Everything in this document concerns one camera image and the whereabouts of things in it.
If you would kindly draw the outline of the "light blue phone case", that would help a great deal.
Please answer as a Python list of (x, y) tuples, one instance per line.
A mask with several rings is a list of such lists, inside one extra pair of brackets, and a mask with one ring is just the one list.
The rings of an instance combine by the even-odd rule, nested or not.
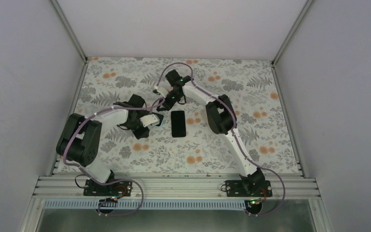
[(162, 114), (155, 114), (157, 117), (158, 117), (158, 119), (159, 119), (159, 121), (158, 121), (158, 123), (156, 124), (156, 127), (160, 127), (162, 124), (163, 124), (163, 122), (164, 122), (164, 118), (165, 118), (165, 116), (164, 115), (162, 115)]

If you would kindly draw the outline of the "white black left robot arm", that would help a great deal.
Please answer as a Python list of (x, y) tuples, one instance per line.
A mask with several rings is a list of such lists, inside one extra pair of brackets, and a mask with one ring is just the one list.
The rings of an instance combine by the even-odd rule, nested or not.
[(68, 117), (56, 152), (63, 157), (67, 166), (74, 166), (96, 183), (96, 190), (104, 196), (114, 192), (115, 178), (97, 153), (103, 129), (119, 127), (133, 133), (136, 139), (147, 138), (149, 128), (146, 118), (150, 116), (155, 122), (159, 119), (146, 109), (145, 100), (133, 94), (128, 101), (115, 102), (109, 108), (83, 116), (73, 113)]

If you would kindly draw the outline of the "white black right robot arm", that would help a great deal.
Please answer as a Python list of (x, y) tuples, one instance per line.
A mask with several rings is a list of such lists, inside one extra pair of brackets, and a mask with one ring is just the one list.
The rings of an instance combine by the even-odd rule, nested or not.
[(181, 98), (191, 98), (205, 106), (208, 125), (214, 134), (225, 142), (240, 169), (242, 189), (245, 195), (254, 197), (261, 190), (265, 176), (259, 165), (248, 157), (248, 150), (237, 129), (237, 121), (227, 95), (216, 95), (197, 85), (191, 76), (181, 77), (176, 70), (166, 74), (172, 89), (169, 91), (157, 84), (154, 92), (164, 97), (165, 102), (158, 111), (170, 110)]

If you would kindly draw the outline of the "floral patterned table mat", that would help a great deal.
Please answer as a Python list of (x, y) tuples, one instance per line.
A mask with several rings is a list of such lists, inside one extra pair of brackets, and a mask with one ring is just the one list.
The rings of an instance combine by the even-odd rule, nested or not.
[[(151, 105), (158, 98), (156, 82), (170, 86), (161, 73), (173, 69), (230, 98), (252, 161), (280, 174), (300, 172), (269, 61), (92, 57), (74, 111), (89, 116), (133, 94)], [(186, 137), (172, 137), (170, 113), (164, 112), (163, 125), (151, 127), (146, 139), (118, 127), (102, 130), (98, 157), (116, 173), (238, 173), (231, 152), (210, 130), (205, 107), (187, 98), (174, 109), (185, 112)]]

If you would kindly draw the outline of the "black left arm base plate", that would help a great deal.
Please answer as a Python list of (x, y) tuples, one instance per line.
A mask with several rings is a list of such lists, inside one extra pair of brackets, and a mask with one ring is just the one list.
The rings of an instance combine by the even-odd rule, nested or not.
[(104, 197), (130, 196), (131, 189), (131, 181), (120, 181), (111, 185), (99, 185), (93, 180), (87, 180), (85, 183), (83, 195)]

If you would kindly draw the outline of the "aluminium front rail frame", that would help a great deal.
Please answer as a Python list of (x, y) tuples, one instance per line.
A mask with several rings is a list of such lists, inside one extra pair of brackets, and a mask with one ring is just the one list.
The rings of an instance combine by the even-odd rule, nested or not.
[[(220, 187), (226, 180), (237, 179), (237, 175), (189, 175), (161, 176), (157, 174), (134, 175), (144, 191), (146, 199), (222, 200), (226, 193)], [(315, 179), (300, 175), (283, 175), (282, 181), (274, 175), (266, 175), (271, 183), (273, 196), (270, 199), (319, 199), (320, 191)], [(82, 198), (86, 182), (83, 176), (74, 173), (61, 173), (39, 177), (33, 196), (38, 198)]]

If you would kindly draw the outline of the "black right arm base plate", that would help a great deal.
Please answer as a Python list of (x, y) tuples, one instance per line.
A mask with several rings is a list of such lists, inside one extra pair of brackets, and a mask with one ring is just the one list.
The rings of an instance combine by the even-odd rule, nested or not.
[(270, 181), (244, 183), (242, 180), (227, 180), (221, 187), (228, 197), (272, 197)]

